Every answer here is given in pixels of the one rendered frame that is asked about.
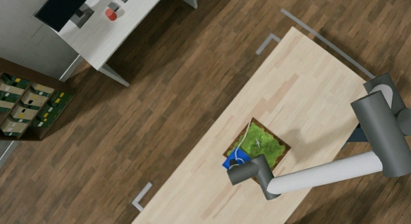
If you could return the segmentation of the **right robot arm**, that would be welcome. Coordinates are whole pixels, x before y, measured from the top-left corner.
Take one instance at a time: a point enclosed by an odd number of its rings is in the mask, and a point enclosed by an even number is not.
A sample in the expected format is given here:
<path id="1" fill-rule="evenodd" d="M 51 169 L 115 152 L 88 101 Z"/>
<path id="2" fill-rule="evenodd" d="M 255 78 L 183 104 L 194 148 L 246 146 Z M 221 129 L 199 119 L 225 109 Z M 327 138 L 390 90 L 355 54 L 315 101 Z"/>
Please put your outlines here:
<path id="1" fill-rule="evenodd" d="M 378 171 L 391 178 L 411 173 L 411 150 L 404 137 L 411 136 L 411 108 L 406 108 L 389 73 L 363 86 L 367 97 L 350 105 L 372 150 L 278 177 L 274 177 L 263 153 L 228 169 L 226 172 L 231 184 L 256 176 L 266 200 L 273 200 L 281 193 Z M 372 90 L 374 92 L 370 93 Z"/>

